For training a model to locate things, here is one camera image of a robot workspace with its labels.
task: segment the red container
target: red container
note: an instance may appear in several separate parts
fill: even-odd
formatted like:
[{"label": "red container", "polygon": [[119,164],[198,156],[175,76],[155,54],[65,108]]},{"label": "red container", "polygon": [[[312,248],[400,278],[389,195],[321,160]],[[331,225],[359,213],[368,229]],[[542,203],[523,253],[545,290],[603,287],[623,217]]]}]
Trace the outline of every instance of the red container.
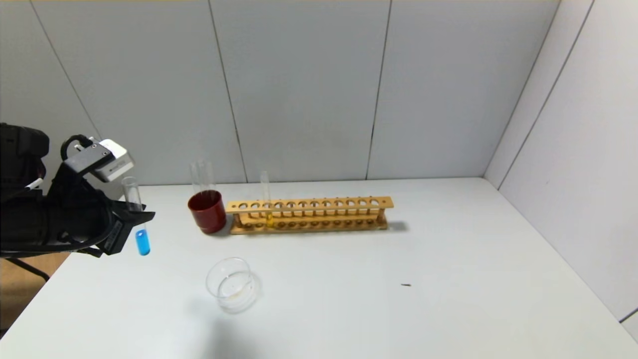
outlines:
[{"label": "red container", "polygon": [[226,225],[226,211],[221,193],[215,190],[199,192],[188,200],[195,223],[206,234],[211,234]]}]

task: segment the glass test tube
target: glass test tube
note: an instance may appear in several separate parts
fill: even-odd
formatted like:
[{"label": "glass test tube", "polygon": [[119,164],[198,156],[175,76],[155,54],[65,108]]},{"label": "glass test tube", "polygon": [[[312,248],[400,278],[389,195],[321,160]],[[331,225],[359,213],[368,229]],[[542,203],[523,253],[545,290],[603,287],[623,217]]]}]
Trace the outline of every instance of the glass test tube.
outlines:
[{"label": "glass test tube", "polygon": [[193,182],[193,193],[202,196],[214,197],[213,191],[216,189],[215,179],[212,175],[212,163],[208,160],[197,160],[190,163],[191,181]]},{"label": "glass test tube", "polygon": [[[124,189],[124,198],[126,199],[126,206],[129,211],[141,212],[142,199],[140,198],[140,190],[137,185],[137,179],[135,177],[124,177],[122,179],[122,187]],[[146,224],[136,225],[133,230],[135,231],[135,241],[137,242],[137,251],[141,256],[146,256],[151,252],[151,244],[149,243],[149,235],[146,231]]]},{"label": "glass test tube", "polygon": [[[263,194],[263,206],[270,208],[270,206],[272,206],[271,203],[271,184],[270,181],[268,180],[268,172],[267,171],[262,171],[262,175],[260,176],[261,181],[262,181],[262,194]],[[274,227],[275,222],[274,219],[272,217],[272,212],[267,212],[266,213],[266,226],[267,227]]]}]

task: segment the white wall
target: white wall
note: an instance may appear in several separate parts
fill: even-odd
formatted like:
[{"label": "white wall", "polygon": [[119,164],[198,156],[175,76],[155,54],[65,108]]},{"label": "white wall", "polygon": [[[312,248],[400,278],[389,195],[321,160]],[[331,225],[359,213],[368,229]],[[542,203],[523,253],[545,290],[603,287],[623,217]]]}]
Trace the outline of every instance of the white wall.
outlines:
[{"label": "white wall", "polygon": [[634,337],[636,342],[638,342],[638,314],[634,314],[630,316],[623,322],[623,326],[629,332],[629,334]]},{"label": "white wall", "polygon": [[[3,117],[55,141],[99,132],[131,151],[142,184],[162,184],[187,183],[198,157],[220,182],[480,176],[557,2],[33,4],[43,27],[33,10],[4,21],[19,34],[4,47],[38,55],[3,51]],[[62,111],[18,120],[37,108],[10,98],[26,86]]]},{"label": "white wall", "polygon": [[249,181],[366,177],[389,0],[211,0]]},{"label": "white wall", "polygon": [[483,176],[557,5],[393,1],[368,178]]},{"label": "white wall", "polygon": [[143,184],[189,183],[212,159],[246,180],[206,1],[34,2],[100,134],[131,151]]},{"label": "white wall", "polygon": [[492,157],[485,178],[496,188],[503,179],[538,118],[568,53],[576,41],[593,0],[561,1],[534,69],[525,84],[505,133]]},{"label": "white wall", "polygon": [[638,307],[638,2],[595,1],[501,186],[622,318]]}]

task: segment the petri dish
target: petri dish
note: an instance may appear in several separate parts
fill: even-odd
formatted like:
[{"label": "petri dish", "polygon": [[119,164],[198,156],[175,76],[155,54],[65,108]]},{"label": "petri dish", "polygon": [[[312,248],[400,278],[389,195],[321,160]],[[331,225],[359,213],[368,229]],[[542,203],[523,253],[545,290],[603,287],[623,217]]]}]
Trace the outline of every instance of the petri dish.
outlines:
[{"label": "petri dish", "polygon": [[255,284],[248,263],[238,257],[221,260],[206,275],[206,289],[229,313],[242,312],[253,304]]}]

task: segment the wooden test tube rack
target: wooden test tube rack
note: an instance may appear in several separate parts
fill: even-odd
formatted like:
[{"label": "wooden test tube rack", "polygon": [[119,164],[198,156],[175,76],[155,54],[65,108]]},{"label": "wooden test tube rack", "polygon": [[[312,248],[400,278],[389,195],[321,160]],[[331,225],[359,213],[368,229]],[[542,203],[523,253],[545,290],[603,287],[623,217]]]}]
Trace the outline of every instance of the wooden test tube rack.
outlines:
[{"label": "wooden test tube rack", "polygon": [[230,201],[226,213],[233,215],[231,234],[366,231],[387,229],[385,209],[390,197],[278,199],[272,206],[263,201]]}]

